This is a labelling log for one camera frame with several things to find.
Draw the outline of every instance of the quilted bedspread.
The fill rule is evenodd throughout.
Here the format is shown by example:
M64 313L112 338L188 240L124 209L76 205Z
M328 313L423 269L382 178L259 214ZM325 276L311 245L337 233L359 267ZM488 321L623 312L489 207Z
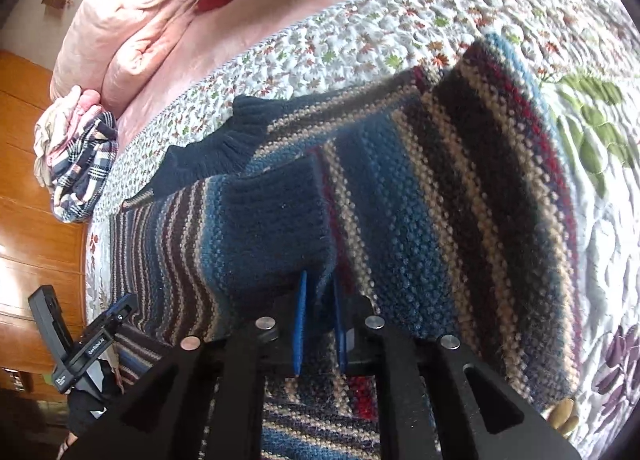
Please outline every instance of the quilted bedspread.
M540 79L577 189L582 376L570 436L597 458L640 398L640 34L611 0L349 0L254 46L189 88L128 145L88 235L91 321L111 299L108 215L171 144L218 128L234 96L290 98L416 64L447 67L497 32Z

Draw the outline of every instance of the rolled pink blanket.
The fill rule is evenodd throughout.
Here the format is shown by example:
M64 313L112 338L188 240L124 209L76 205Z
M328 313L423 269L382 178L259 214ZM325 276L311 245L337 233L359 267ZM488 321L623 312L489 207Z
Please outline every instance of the rolled pink blanket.
M82 0L56 59L51 99L80 85L121 113L180 39L197 1Z

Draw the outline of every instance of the striped knit sweater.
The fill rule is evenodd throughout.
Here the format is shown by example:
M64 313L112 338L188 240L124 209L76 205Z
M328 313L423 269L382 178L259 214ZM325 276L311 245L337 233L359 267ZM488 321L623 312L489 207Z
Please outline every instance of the striped knit sweater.
M460 335L548 408L579 376L560 148L531 75L497 36L443 76L414 68L291 101L236 98L220 130L170 148L111 219L113 295L140 303L118 337L125 380L188 334L219 338L262 315L307 270L311 338L327 353L270 381L265 458L379 455L371 380L345 379L330 353L333 274L408 333Z

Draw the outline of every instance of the wooden floor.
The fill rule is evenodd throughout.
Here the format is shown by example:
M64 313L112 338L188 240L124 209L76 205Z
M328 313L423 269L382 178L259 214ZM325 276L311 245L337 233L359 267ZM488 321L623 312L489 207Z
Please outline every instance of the wooden floor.
M57 221L33 176L33 127L50 104L50 78L49 70L0 52L0 367L32 374L50 374L53 365L27 302L36 288L55 287L74 337L85 324L86 227ZM31 377L32 397L55 393L42 376ZM10 387L0 371L0 388Z

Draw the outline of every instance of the silver bolt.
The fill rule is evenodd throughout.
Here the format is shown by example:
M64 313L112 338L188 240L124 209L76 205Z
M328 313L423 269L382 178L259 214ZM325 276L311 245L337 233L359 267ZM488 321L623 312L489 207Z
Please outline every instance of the silver bolt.
M264 316L255 320L255 325L260 330L271 330L276 326L276 320L273 317Z
M456 350L460 347L460 339L455 335L447 334L442 336L440 344L447 350Z
M385 320L379 315L370 315L364 320L364 324L372 330L380 330L385 325Z
M200 346L200 339L195 335L189 335L180 341L180 348L183 350L197 350Z

